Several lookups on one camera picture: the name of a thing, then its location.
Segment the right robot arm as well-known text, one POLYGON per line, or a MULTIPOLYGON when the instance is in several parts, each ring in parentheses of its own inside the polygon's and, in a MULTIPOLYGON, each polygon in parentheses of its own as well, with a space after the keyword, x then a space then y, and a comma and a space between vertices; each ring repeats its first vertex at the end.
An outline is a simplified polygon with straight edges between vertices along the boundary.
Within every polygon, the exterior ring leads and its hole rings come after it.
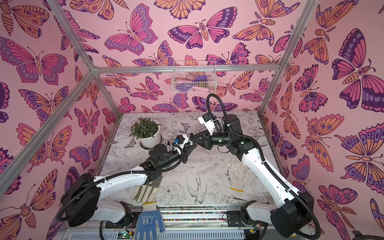
POLYGON ((191 135, 192 142, 206 150, 213 146, 227 147, 261 181, 274 200, 272 205, 259 202, 245 205, 246 216, 274 226, 285 238, 297 234, 308 240, 319 239, 321 226, 313 211, 312 195, 301 193, 270 164, 258 141, 243 134, 239 119, 227 114, 217 95, 207 96, 206 108, 207 113, 199 118, 206 131, 191 135))

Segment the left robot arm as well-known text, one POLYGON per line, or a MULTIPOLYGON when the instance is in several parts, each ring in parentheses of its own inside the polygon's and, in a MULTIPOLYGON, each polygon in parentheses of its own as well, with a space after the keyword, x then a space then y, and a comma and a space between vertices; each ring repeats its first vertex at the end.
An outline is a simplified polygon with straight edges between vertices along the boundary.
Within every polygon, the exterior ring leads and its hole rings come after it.
POLYGON ((127 204, 122 208, 101 206, 99 201, 121 190, 151 183, 162 173, 186 163, 196 145, 184 147, 174 145, 168 151, 163 144, 149 151, 149 157, 139 166, 125 172, 109 176, 96 176, 86 173, 74 181, 61 197, 62 207, 56 214, 57 222, 67 222, 70 227, 80 226, 88 221, 121 222, 129 214, 127 204))

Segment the white plant pot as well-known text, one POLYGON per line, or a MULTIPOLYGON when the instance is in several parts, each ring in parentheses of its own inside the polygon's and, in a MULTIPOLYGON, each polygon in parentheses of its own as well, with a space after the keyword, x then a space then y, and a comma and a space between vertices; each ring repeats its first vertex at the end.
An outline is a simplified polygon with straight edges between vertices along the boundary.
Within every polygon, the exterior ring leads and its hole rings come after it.
POLYGON ((141 146, 145 149, 152 149, 154 146, 160 144, 161 141, 162 141, 162 136, 161 136, 161 127, 160 126, 158 126, 158 130, 154 134, 153 137, 139 139, 141 146))

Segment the green potted plant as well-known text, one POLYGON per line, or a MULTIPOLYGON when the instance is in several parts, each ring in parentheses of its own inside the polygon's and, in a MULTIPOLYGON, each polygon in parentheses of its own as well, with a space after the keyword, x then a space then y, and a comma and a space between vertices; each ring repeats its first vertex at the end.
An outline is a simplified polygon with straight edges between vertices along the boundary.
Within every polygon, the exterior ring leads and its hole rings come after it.
POLYGON ((159 124, 150 118, 138 118, 131 126, 130 136, 136 139, 154 137, 160 129, 159 124))

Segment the white knit glove on table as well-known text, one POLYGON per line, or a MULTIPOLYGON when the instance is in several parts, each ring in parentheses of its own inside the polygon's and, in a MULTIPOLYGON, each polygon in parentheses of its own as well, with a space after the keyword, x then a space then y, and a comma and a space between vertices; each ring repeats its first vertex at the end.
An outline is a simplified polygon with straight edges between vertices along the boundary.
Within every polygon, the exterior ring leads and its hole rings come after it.
POLYGON ((227 167, 231 179, 231 189, 237 192, 243 192, 244 185, 251 179, 254 173, 238 159, 231 159, 227 167))

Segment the grey white work glove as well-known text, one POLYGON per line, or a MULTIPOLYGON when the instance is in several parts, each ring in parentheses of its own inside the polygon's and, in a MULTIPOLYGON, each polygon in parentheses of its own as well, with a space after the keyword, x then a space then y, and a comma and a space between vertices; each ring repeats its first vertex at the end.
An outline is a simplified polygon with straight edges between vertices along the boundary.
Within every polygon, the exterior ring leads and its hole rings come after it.
POLYGON ((162 179, 163 176, 160 176, 153 182, 136 186, 131 195, 132 201, 138 204, 153 202, 159 190, 162 179))

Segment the blue dotted glove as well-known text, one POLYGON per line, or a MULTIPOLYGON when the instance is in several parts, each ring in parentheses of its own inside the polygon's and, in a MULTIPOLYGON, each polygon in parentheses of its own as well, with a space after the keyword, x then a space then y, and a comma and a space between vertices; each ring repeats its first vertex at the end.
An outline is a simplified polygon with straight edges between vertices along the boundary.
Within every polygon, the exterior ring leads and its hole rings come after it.
POLYGON ((143 204, 134 233, 134 240, 158 240, 159 233, 165 231, 164 219, 157 209, 157 202, 143 204))

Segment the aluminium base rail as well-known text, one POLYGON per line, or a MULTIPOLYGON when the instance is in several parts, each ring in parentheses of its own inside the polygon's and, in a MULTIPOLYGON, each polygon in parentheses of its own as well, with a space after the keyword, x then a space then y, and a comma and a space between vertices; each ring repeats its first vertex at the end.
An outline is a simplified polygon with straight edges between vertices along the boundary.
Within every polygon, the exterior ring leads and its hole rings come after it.
MULTIPOLYGON (((165 231, 160 240, 282 240, 273 225, 264 232, 264 225, 247 226, 240 218, 240 204, 158 206, 164 219, 165 231)), ((132 240, 137 217, 142 207, 131 208, 134 220, 127 227, 88 222, 79 227, 64 227, 58 240, 132 240)))

